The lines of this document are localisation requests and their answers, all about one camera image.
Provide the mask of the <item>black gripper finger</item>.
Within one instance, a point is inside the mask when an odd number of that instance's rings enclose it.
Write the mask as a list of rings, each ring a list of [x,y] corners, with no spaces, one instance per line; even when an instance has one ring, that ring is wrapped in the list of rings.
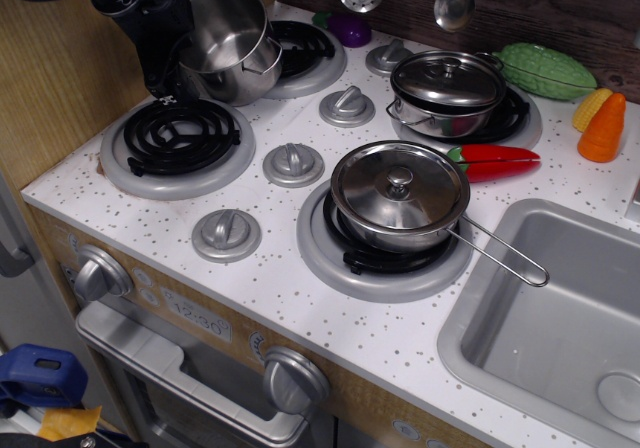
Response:
[[[176,76],[164,80],[157,99],[164,105],[180,104],[191,105],[194,103],[194,84],[189,78]]]

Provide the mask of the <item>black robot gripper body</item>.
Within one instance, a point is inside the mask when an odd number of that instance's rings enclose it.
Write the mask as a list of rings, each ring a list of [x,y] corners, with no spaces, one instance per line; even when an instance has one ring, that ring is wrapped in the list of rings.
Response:
[[[188,78],[180,55],[192,46],[190,0],[91,0],[135,45],[147,90],[157,98],[165,79]]]

